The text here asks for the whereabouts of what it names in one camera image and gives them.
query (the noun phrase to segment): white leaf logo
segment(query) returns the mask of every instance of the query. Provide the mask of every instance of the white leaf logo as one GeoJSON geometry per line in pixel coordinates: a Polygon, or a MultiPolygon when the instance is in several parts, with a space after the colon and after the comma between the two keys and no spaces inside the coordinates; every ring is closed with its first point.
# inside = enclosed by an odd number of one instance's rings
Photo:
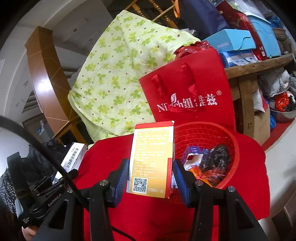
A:
{"type": "Polygon", "coordinates": [[[170,97],[171,104],[175,104],[177,102],[177,95],[176,93],[172,94],[170,97]]]}

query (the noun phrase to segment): basket rim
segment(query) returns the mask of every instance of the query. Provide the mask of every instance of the basket rim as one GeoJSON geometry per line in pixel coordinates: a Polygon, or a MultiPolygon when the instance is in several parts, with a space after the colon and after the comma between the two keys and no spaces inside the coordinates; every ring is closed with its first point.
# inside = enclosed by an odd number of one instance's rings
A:
{"type": "Polygon", "coordinates": [[[207,125],[211,125],[211,126],[215,126],[220,128],[221,130],[223,130],[224,132],[226,132],[226,134],[231,138],[232,142],[233,142],[233,148],[234,148],[234,159],[232,162],[232,166],[227,174],[227,176],[215,187],[218,189],[224,189],[226,188],[227,183],[231,180],[231,178],[233,177],[236,169],[238,168],[239,165],[239,145],[237,143],[237,140],[235,138],[235,136],[225,127],[213,123],[213,122],[207,122],[207,121],[194,121],[194,122],[188,122],[188,123],[184,123],[181,125],[178,125],[175,127],[175,132],[177,131],[178,128],[180,127],[184,127],[184,126],[188,126],[188,125],[192,125],[192,124],[207,124],[207,125]]]}

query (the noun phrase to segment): white blanket with green leaves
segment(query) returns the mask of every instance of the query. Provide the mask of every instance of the white blanket with green leaves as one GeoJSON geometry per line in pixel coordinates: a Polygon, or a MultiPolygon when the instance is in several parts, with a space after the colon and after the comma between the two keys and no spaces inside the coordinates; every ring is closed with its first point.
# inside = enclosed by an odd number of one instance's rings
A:
{"type": "Polygon", "coordinates": [[[133,133],[135,124],[154,122],[138,81],[173,61],[174,51],[199,41],[123,10],[106,28],[69,92],[73,109],[94,142],[133,133]]]}

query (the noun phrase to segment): table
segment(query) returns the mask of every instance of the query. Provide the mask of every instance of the table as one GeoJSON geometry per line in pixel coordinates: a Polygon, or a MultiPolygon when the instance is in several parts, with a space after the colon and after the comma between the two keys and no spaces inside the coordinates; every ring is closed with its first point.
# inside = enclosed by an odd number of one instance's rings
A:
{"type": "Polygon", "coordinates": [[[284,67],[293,60],[293,53],[290,53],[257,63],[225,68],[234,101],[238,132],[254,137],[253,92],[258,89],[257,75],[284,67]]]}

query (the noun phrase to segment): tile floor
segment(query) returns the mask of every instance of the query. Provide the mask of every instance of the tile floor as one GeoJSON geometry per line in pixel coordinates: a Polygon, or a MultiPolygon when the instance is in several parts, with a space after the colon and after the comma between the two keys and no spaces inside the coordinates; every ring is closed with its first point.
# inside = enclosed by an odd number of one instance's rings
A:
{"type": "Polygon", "coordinates": [[[271,217],[276,215],[296,191],[296,121],[268,149],[266,168],[270,187],[270,217],[259,221],[269,241],[279,241],[271,217]]]}

